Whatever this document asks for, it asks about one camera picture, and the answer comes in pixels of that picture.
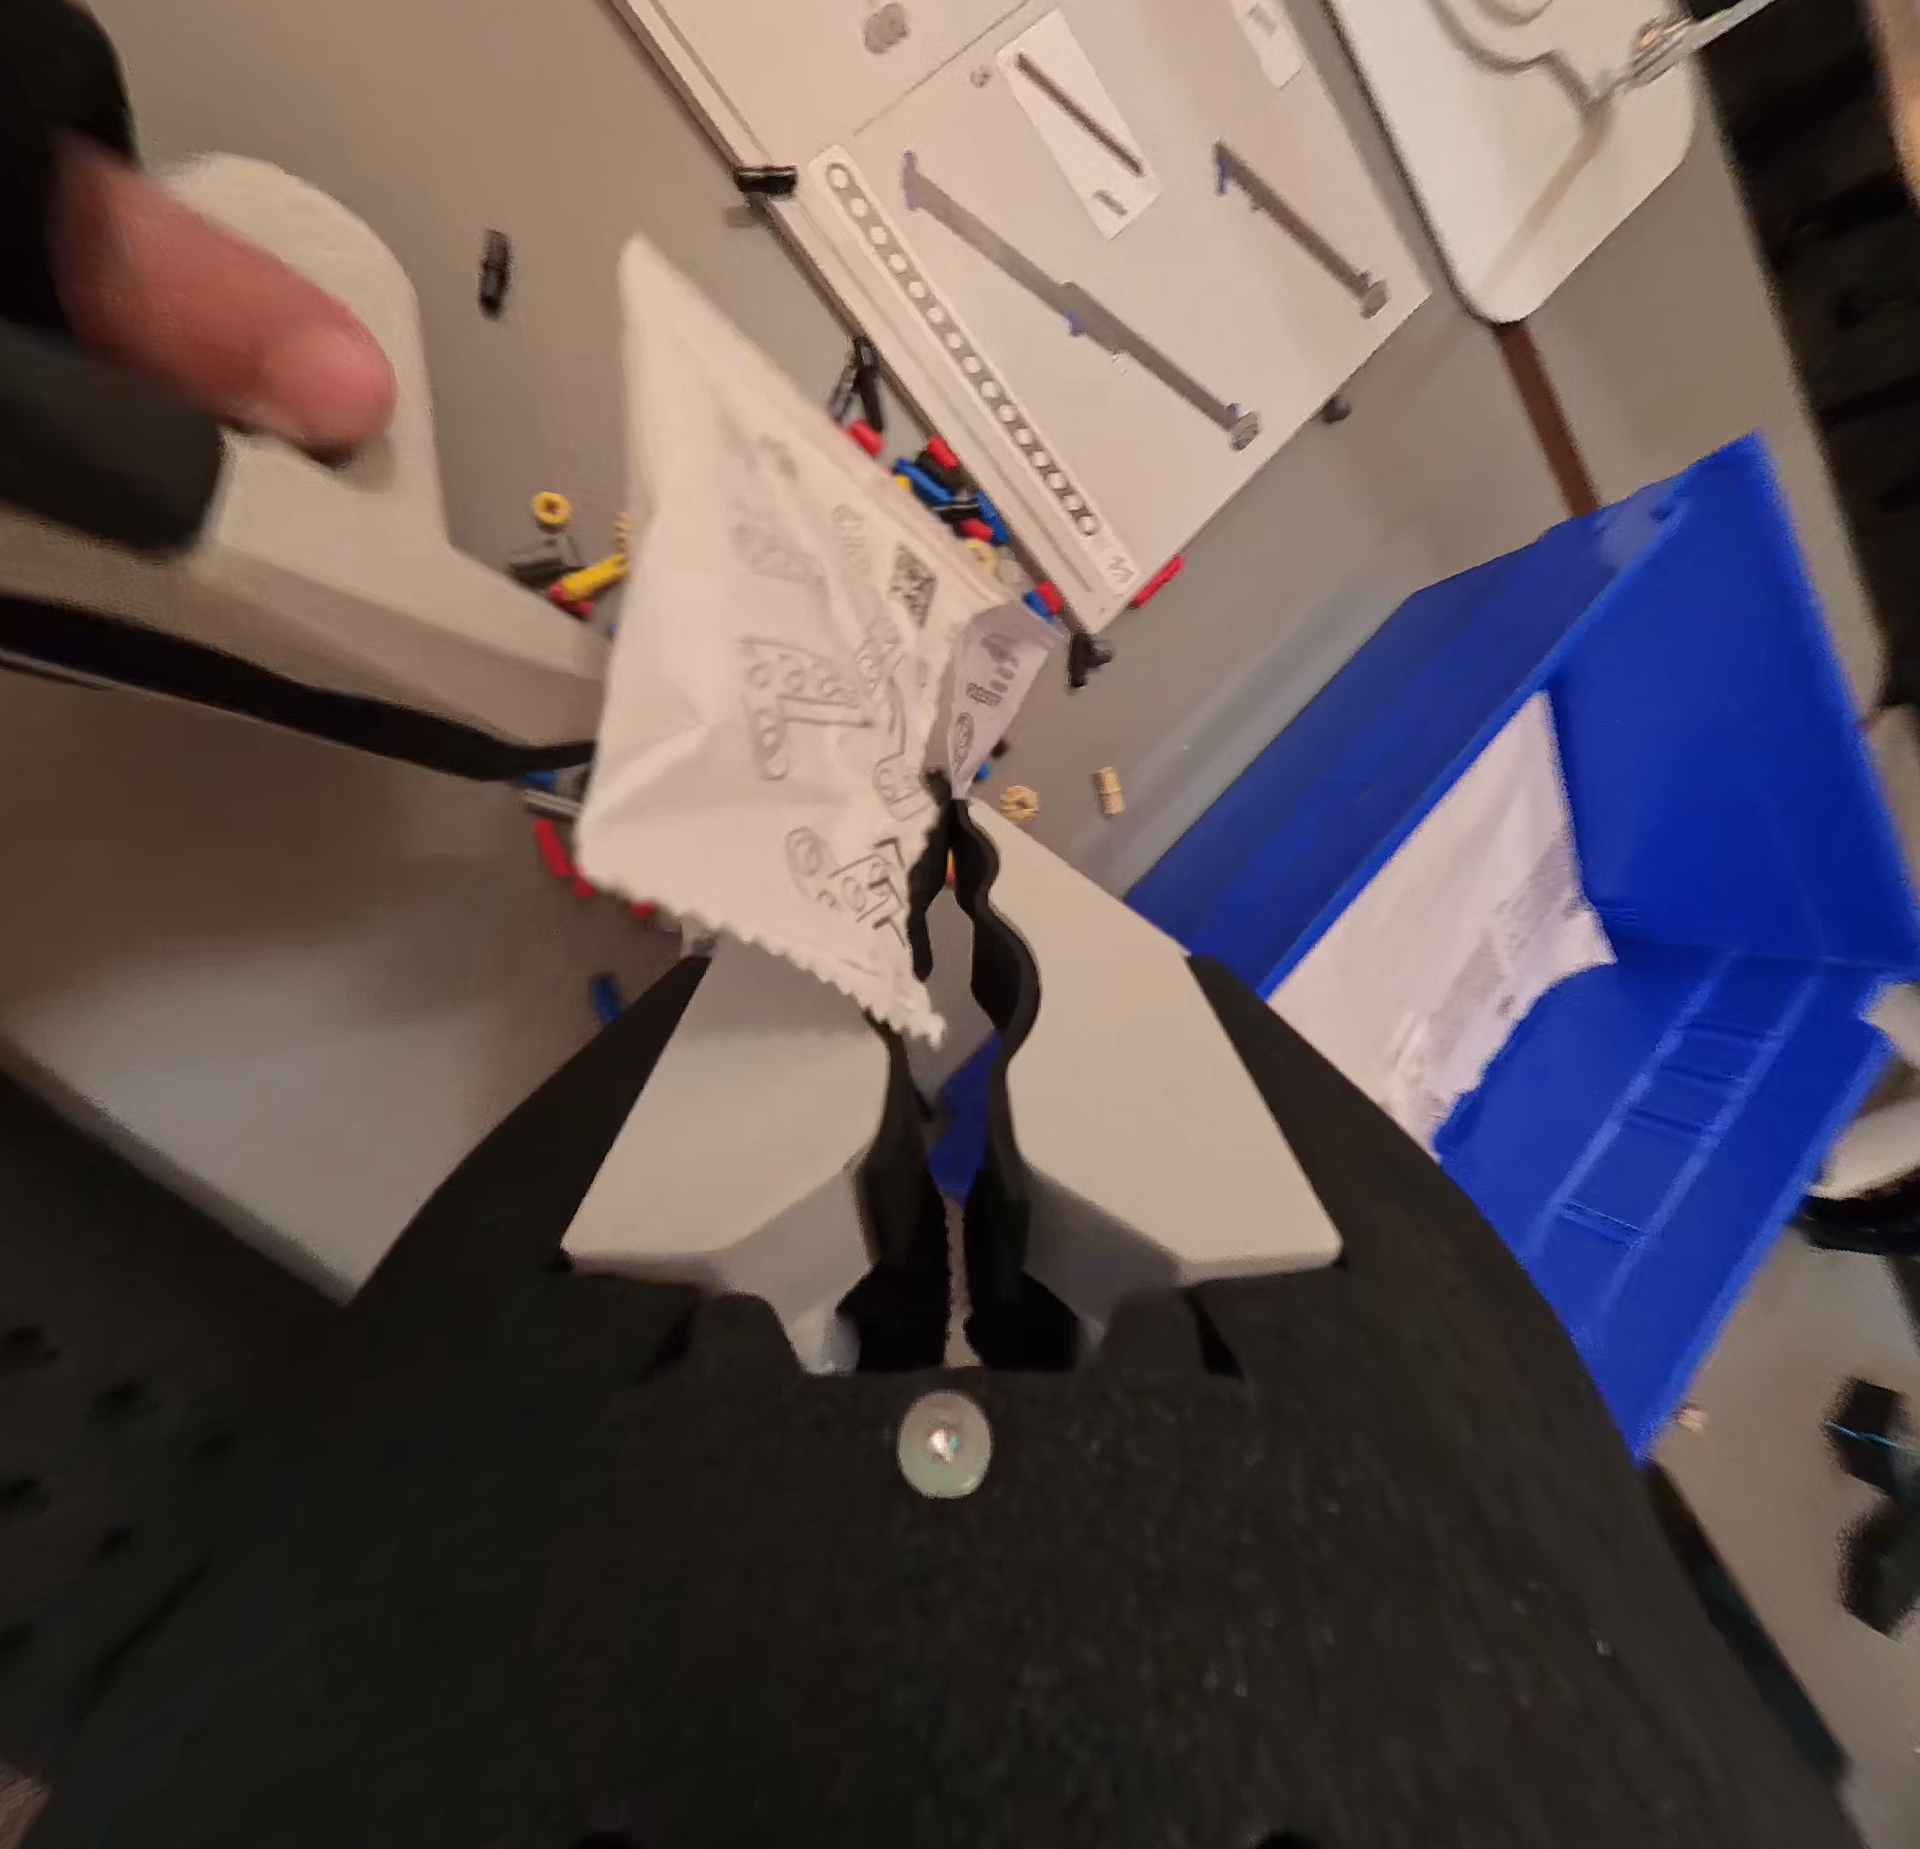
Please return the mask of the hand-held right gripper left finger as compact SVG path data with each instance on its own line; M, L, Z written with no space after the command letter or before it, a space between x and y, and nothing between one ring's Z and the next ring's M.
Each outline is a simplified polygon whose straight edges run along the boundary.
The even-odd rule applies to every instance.
M766 1302L810 1373L949 1351L932 1106L842 965L720 924L563 1233L579 1270Z

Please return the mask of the person's left hand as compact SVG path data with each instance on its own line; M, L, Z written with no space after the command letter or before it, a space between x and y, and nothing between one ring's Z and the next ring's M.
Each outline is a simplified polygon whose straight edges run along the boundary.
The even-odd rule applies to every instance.
M55 158L55 292L86 349L312 456L387 432L396 374L346 303L126 155L66 136Z

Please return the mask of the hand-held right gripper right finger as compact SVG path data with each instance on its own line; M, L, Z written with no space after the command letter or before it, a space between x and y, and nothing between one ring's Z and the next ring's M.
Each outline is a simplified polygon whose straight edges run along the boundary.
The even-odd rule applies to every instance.
M990 806L951 808L949 858L995 1030L973 1353L1070 1367L1130 1299L1332 1265L1341 1235L1188 948Z

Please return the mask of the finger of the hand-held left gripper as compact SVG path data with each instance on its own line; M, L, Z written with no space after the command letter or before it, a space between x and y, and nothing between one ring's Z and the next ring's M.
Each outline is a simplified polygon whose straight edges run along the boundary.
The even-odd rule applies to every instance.
M466 781L590 762L608 646L437 544L396 570L206 537L157 556L5 518L5 666Z

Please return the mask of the blue plastic bin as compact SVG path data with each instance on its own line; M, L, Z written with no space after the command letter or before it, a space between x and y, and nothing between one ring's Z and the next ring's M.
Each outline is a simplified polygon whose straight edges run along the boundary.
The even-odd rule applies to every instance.
M1544 996L1422 1150L1642 1460L1883 1070L1869 1011L1915 982L1899 829L1764 444L1409 596L1125 904L1268 1001L1538 694L1617 961Z

